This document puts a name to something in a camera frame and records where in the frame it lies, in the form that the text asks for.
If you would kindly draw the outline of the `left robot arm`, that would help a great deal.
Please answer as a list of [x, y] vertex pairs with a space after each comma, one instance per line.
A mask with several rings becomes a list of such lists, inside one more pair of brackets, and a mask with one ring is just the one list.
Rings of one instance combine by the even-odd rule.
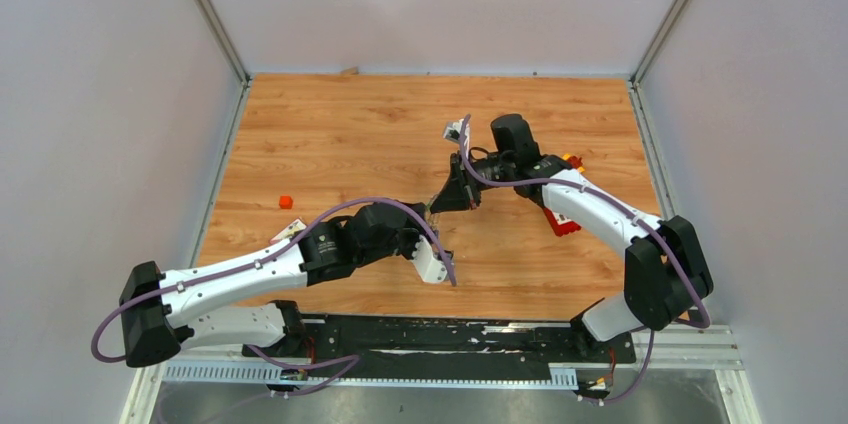
[[307, 333], [293, 304], [243, 310], [237, 302], [345, 279], [389, 257], [406, 259], [425, 283], [456, 280], [453, 254], [427, 223], [424, 204], [386, 198], [355, 203], [352, 215], [334, 207], [289, 237], [205, 268], [136, 265], [119, 297], [121, 361], [142, 368], [192, 347], [230, 343], [296, 356]]

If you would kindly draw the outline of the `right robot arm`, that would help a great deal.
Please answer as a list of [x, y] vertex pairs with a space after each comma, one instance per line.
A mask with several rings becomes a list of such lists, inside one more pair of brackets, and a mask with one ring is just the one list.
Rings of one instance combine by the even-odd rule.
[[542, 153], [519, 114], [497, 117], [490, 129], [495, 150], [475, 158], [470, 119], [446, 125], [443, 137], [458, 149], [430, 211], [472, 210], [481, 204], [484, 191], [511, 188], [541, 208], [557, 234], [585, 230], [615, 251], [624, 261], [623, 289], [572, 319], [571, 347], [577, 357], [596, 361], [618, 335], [660, 331], [681, 321], [691, 308], [701, 313], [695, 327], [709, 327], [704, 300], [714, 282], [690, 221], [643, 212], [593, 184], [579, 164]]

